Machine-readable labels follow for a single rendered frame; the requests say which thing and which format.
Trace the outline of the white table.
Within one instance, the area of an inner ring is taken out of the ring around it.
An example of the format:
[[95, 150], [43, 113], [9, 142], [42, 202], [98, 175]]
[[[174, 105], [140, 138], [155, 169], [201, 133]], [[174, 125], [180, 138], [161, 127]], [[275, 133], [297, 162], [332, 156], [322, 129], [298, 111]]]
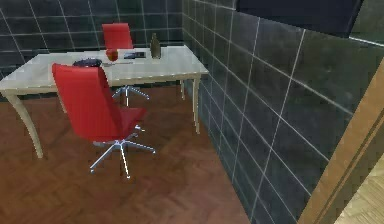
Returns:
[[39, 158], [43, 156], [43, 150], [38, 133], [19, 97], [55, 92], [57, 87], [52, 75], [54, 63], [71, 65], [80, 59], [98, 58], [102, 61], [102, 68], [112, 87], [191, 79], [193, 81], [193, 108], [198, 108], [201, 76], [208, 70], [193, 52], [185, 45], [166, 46], [161, 49], [161, 57], [154, 59], [148, 48], [143, 48], [141, 51], [146, 54], [144, 58], [129, 60], [124, 57], [126, 51], [120, 49], [118, 59], [114, 62], [108, 60], [104, 50], [39, 54], [0, 80], [0, 94], [19, 114]]

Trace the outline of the dark olive bottle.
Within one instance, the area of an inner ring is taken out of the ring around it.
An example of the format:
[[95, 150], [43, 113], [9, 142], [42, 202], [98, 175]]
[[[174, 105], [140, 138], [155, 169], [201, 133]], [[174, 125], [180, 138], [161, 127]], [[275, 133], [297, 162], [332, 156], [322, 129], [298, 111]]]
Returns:
[[156, 33], [153, 33], [151, 37], [150, 52], [153, 59], [161, 58], [161, 46]]

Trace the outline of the red swivel chair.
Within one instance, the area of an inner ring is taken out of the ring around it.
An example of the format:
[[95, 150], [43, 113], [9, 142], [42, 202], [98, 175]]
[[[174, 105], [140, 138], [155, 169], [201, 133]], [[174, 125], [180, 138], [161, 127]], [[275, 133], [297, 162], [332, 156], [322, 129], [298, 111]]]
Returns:
[[130, 178], [127, 146], [150, 151], [156, 150], [131, 141], [142, 131], [138, 123], [146, 113], [145, 108], [118, 106], [113, 99], [106, 74], [101, 67], [78, 67], [54, 63], [52, 75], [74, 132], [99, 147], [109, 148], [90, 166], [90, 172], [114, 149], [123, 159], [126, 178]]
[[[107, 49], [124, 49], [124, 50], [132, 50], [133, 43], [130, 34], [130, 28], [128, 23], [112, 23], [112, 24], [103, 24], [103, 36], [105, 47]], [[129, 105], [129, 93], [134, 92], [138, 95], [145, 97], [147, 100], [150, 99], [150, 96], [138, 88], [135, 88], [130, 85], [125, 85], [123, 87], [119, 87], [114, 93], [113, 97], [120, 97], [121, 94], [125, 95], [125, 105]]]

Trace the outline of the dark round dish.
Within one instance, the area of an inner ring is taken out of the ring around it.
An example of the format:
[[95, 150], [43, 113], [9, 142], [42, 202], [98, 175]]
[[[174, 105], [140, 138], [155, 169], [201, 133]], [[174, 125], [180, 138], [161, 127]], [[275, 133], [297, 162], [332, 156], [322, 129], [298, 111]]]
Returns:
[[96, 58], [81, 59], [73, 63], [73, 65], [77, 67], [100, 67], [101, 64], [102, 61]]

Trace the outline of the brown wooden door frame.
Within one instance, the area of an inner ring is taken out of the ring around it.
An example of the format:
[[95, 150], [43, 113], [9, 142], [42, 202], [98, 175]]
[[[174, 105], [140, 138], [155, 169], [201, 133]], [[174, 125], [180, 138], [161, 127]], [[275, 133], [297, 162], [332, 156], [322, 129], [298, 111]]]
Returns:
[[297, 224], [333, 224], [384, 153], [384, 58]]

